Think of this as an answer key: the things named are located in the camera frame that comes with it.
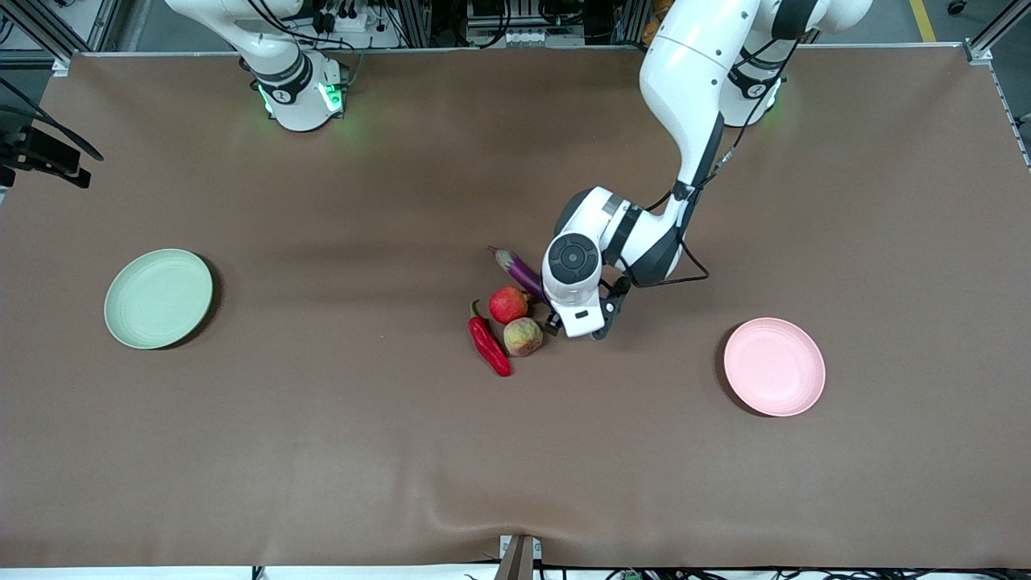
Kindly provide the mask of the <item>yellow pink peach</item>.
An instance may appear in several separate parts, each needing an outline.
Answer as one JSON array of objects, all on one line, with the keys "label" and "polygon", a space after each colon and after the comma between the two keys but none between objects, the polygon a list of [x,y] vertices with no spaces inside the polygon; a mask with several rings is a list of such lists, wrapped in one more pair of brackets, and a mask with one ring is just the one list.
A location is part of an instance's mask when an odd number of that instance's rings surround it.
[{"label": "yellow pink peach", "polygon": [[531,318],[519,318],[505,325],[502,339],[509,355],[524,359],[544,345],[544,331]]}]

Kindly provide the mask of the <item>purple eggplant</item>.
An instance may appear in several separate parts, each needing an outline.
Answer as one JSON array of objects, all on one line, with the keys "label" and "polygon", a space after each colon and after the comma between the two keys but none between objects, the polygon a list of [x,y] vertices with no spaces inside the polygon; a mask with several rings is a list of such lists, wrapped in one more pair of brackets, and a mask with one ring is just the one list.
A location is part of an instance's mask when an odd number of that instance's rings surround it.
[{"label": "purple eggplant", "polygon": [[516,253],[502,249],[502,247],[487,246],[487,249],[492,253],[494,261],[516,280],[520,287],[526,289],[535,300],[548,304],[548,297],[544,292],[541,276],[535,269]]}]

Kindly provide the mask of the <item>red chili pepper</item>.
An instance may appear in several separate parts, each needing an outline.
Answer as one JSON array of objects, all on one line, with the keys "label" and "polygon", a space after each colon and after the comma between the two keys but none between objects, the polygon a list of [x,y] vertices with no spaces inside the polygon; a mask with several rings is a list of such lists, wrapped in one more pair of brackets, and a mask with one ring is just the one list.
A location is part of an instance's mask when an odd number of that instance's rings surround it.
[{"label": "red chili pepper", "polygon": [[478,300],[472,300],[469,304],[469,320],[467,321],[469,337],[474,343],[474,348],[485,363],[492,368],[492,371],[499,377],[511,377],[512,368],[508,356],[502,349],[497,339],[494,337],[487,319],[483,318],[478,312]]}]

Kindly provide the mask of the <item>brown table mat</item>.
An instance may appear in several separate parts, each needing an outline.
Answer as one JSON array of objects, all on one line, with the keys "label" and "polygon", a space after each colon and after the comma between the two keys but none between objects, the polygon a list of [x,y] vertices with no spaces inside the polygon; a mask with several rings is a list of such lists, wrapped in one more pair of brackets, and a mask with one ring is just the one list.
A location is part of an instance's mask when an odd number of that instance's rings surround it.
[{"label": "brown table mat", "polygon": [[[802,48],[701,196],[703,282],[509,378],[469,301],[572,195],[648,205],[673,141],[631,49],[374,54],[294,135],[232,56],[78,56],[43,103],[106,160],[0,204],[0,568],[478,561],[1031,568],[1031,173],[960,48]],[[159,249],[214,298],[136,350],[108,287]],[[769,417],[732,331],[827,370]]]}]

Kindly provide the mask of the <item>green round plate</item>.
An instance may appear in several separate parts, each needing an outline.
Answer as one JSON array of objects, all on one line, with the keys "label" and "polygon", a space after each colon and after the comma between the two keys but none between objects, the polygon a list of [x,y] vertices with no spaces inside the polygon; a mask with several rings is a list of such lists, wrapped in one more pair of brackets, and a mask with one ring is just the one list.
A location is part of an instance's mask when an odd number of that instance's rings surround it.
[{"label": "green round plate", "polygon": [[106,293],[103,318],[115,341],[136,350],[173,346],[211,308],[214,278],[202,257],[159,249],[129,262]]}]

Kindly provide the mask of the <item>pink round plate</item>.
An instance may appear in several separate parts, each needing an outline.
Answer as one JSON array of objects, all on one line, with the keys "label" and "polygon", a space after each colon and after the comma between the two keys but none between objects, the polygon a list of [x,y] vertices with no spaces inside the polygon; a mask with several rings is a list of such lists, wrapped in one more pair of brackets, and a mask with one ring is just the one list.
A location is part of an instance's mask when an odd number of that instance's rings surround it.
[{"label": "pink round plate", "polygon": [[756,318],[727,339],[723,367],[738,399],[769,417],[792,417],[820,400],[826,364],[814,339],[780,318]]}]

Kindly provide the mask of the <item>white terminal block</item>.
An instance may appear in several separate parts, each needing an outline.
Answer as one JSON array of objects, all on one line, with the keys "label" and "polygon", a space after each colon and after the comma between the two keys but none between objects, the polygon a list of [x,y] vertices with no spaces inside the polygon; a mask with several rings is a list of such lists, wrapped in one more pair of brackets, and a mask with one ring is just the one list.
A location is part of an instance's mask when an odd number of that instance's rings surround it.
[{"label": "white terminal block", "polygon": [[516,28],[503,37],[505,48],[555,48],[577,44],[579,37],[567,28]]}]

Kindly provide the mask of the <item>orange snack bags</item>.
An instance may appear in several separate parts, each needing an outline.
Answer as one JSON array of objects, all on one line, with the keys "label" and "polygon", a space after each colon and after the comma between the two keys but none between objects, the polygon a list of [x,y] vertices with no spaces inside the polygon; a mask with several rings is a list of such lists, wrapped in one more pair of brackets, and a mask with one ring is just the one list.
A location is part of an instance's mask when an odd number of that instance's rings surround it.
[{"label": "orange snack bags", "polygon": [[645,47],[648,47],[648,45],[652,44],[652,41],[656,37],[656,33],[659,31],[660,25],[662,25],[675,0],[648,1],[651,1],[651,15],[648,15],[648,21],[644,24],[640,40]]}]

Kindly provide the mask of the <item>white power strip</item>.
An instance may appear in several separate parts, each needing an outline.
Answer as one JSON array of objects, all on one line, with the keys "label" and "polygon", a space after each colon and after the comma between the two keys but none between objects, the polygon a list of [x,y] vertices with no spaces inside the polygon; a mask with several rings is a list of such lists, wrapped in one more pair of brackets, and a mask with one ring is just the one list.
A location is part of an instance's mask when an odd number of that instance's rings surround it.
[{"label": "white power strip", "polygon": [[371,15],[366,3],[353,0],[336,5],[321,5],[321,9],[314,11],[312,24],[317,34],[360,34],[373,28],[376,21],[377,18]]}]

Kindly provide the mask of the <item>aluminium frame profile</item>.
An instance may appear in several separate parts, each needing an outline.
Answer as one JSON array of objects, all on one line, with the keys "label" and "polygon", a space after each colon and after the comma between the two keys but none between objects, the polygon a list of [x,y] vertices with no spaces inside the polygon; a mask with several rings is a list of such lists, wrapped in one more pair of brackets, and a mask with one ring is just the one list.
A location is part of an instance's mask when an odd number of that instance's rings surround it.
[{"label": "aluminium frame profile", "polygon": [[992,48],[1024,18],[1031,15],[1031,0],[1010,0],[973,38],[963,41],[966,58],[972,65],[987,64],[993,59]]},{"label": "aluminium frame profile", "polygon": [[131,0],[0,0],[0,70],[66,66],[103,52]]}]

